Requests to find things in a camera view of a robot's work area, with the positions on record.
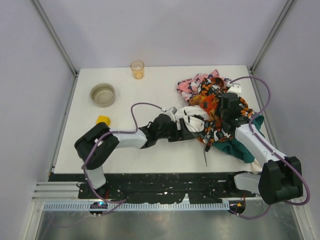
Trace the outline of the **white printed cloth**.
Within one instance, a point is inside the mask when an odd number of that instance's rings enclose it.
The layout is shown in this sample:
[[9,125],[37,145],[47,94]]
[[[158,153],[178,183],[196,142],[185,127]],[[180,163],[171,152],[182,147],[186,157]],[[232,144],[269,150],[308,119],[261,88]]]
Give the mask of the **white printed cloth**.
[[204,130],[205,121],[210,119],[209,115],[199,105],[185,106],[179,108],[174,114],[177,129],[181,130],[183,124],[191,133],[199,133]]

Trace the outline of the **black orange grey camo cloth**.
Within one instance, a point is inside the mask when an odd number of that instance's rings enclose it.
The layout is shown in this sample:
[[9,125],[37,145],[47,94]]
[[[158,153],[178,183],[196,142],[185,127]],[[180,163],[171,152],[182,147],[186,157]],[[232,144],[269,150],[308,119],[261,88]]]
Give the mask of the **black orange grey camo cloth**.
[[[223,82],[223,80],[219,77],[213,77],[212,79],[205,79],[198,88],[198,95],[208,96],[210,94],[214,94],[219,99],[219,96],[221,96],[224,93],[227,93],[227,87],[226,84]],[[255,115],[255,111],[251,108],[249,108],[248,103],[245,101],[244,98],[239,97],[240,100],[240,108],[241,108],[241,115],[244,116],[244,124],[247,124],[249,120]],[[199,134],[198,140],[202,142],[203,144],[211,144],[214,141],[218,140],[218,128],[223,127],[217,127],[216,124],[213,121],[206,120],[204,122],[204,130],[202,130]],[[231,135],[233,138],[234,133],[232,133],[232,130],[224,130],[226,133]]]

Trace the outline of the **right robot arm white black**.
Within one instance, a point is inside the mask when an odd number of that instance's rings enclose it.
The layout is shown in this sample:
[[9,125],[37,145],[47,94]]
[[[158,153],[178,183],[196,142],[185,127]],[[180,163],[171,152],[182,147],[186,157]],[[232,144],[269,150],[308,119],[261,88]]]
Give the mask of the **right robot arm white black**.
[[248,117],[241,115],[240,97],[236,93],[227,92],[218,99],[223,130],[244,145],[262,167],[259,174],[235,174],[235,187],[260,195],[268,205],[301,197],[304,191],[301,162],[278,151]]

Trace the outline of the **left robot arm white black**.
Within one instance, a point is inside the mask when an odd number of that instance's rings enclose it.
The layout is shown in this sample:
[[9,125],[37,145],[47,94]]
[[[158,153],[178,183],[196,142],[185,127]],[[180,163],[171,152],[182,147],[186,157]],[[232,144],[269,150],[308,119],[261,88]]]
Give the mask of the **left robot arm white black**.
[[203,123],[196,116],[170,117],[164,113],[135,131],[112,130],[105,123],[98,123],[79,138],[74,147],[83,160],[82,168],[89,185],[97,190],[106,184],[103,164],[115,149],[146,149],[160,139],[169,142],[192,140],[203,130]]

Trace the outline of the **orange brown camo cloth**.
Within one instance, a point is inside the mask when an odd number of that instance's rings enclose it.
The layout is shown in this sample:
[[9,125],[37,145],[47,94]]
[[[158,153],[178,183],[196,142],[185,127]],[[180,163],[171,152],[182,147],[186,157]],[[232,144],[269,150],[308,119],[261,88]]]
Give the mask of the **orange brown camo cloth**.
[[219,99],[216,95],[210,94],[208,96],[195,95],[189,101],[190,106],[199,105],[209,116],[211,122],[215,123],[216,127],[221,127],[221,118],[217,114]]

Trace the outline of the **teal green cloth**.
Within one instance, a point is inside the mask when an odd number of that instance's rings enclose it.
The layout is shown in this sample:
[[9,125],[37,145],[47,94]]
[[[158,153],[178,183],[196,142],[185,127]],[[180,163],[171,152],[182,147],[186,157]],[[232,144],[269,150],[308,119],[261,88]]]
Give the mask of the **teal green cloth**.
[[213,146],[228,155],[232,155],[235,158],[242,160],[246,164],[254,162],[255,158],[250,151],[241,142],[226,133],[223,128],[220,127],[217,129],[217,135],[217,141],[206,145],[206,152]]

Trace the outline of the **pink patterned cloth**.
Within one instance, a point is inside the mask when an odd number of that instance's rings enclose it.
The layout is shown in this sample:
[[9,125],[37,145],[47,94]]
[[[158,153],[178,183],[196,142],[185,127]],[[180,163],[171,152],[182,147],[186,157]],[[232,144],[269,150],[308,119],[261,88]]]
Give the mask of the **pink patterned cloth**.
[[181,80],[177,83],[176,90],[181,94],[181,98],[188,102],[194,96],[199,93],[200,84],[208,78],[219,77],[220,74],[217,69],[215,69],[210,74],[198,73],[193,78]]

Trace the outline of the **yellow cube block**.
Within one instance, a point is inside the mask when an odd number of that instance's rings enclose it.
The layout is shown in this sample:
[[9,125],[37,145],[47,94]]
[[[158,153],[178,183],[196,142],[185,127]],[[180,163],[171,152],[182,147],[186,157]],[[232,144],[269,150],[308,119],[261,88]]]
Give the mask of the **yellow cube block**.
[[111,120],[108,116],[99,115],[96,120],[96,124],[99,124],[99,123],[105,123],[109,127],[111,124]]

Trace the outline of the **orange translucent plastic cup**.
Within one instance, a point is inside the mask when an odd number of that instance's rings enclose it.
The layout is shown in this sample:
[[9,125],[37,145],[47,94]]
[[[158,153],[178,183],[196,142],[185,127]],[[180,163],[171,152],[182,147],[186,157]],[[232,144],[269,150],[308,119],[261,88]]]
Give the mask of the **orange translucent plastic cup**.
[[135,60],[130,64],[130,69],[132,71],[133,77],[135,79],[142,79],[145,73],[145,64],[143,61]]

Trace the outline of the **grey ceramic bowl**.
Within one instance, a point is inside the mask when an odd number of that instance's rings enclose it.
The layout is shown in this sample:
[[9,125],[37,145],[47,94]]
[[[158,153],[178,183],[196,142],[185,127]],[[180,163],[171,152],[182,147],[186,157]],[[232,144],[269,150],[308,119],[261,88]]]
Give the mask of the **grey ceramic bowl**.
[[111,84],[100,83],[91,89],[89,97],[97,107],[106,108],[115,102],[116,93]]

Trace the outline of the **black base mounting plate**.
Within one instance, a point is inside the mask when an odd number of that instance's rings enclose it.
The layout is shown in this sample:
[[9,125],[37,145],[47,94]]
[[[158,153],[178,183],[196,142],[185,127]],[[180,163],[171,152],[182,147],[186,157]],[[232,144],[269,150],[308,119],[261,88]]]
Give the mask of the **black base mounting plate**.
[[255,197],[236,189],[231,172],[203,173],[106,173],[106,183],[92,192],[83,174],[54,174],[51,182],[76,182],[78,199],[100,196],[126,204],[174,204],[188,197],[191,204],[221,203],[224,198]]

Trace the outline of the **right aluminium frame post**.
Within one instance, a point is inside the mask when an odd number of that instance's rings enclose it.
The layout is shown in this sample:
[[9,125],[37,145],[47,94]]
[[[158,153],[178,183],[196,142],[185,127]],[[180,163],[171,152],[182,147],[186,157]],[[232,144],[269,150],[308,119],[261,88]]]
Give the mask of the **right aluminium frame post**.
[[281,8],[281,11],[277,15],[270,31],[267,34],[257,56],[255,57],[252,65],[248,68],[249,71],[254,74],[257,70],[258,66],[260,65],[261,61],[265,57],[266,53],[268,52],[269,48],[271,47],[272,43],[276,39],[278,33],[280,32],[284,22],[288,18],[290,12],[294,8],[297,0],[286,0],[284,2],[284,6]]

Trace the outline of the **aluminium frame post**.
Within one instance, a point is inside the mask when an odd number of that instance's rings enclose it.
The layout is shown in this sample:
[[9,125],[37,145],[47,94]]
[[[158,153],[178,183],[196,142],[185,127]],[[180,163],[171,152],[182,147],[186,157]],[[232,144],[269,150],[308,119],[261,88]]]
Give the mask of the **aluminium frame post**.
[[284,2],[284,6],[281,8],[281,11],[277,15],[270,31],[267,34],[257,56],[255,57],[252,65],[248,68],[249,71],[254,74],[257,70],[258,66],[260,65],[261,61],[265,57],[266,53],[268,52],[269,48],[271,47],[272,43],[276,39],[278,33],[280,32],[284,22],[288,18],[290,12],[294,8],[297,0],[286,0]]
[[59,53],[61,54],[64,62],[68,66],[69,70],[71,71],[74,77],[77,76],[78,71],[74,64],[72,63],[71,58],[69,57],[67,51],[65,50],[53,24],[51,23],[46,11],[44,10],[42,4],[39,0],[30,0],[33,8],[35,9],[36,13],[38,14],[40,20],[42,21],[44,27],[46,28],[48,34],[50,35],[52,41],[54,42],[55,46],[57,47]]

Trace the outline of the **left aluminium frame post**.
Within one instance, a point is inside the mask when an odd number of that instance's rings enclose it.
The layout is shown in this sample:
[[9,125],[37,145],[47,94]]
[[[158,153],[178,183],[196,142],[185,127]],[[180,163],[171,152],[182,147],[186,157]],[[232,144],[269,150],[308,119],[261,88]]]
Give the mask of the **left aluminium frame post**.
[[53,24],[51,23],[46,11],[44,10],[42,4],[39,0],[30,0],[33,8],[35,9],[36,13],[38,14],[40,20],[42,21],[44,27],[46,28],[48,34],[50,35],[52,41],[54,42],[55,46],[57,47],[59,53],[61,54],[64,62],[68,66],[69,70],[71,71],[74,77],[77,76],[78,71],[74,64],[72,63],[71,58],[69,57],[67,51],[65,50]]

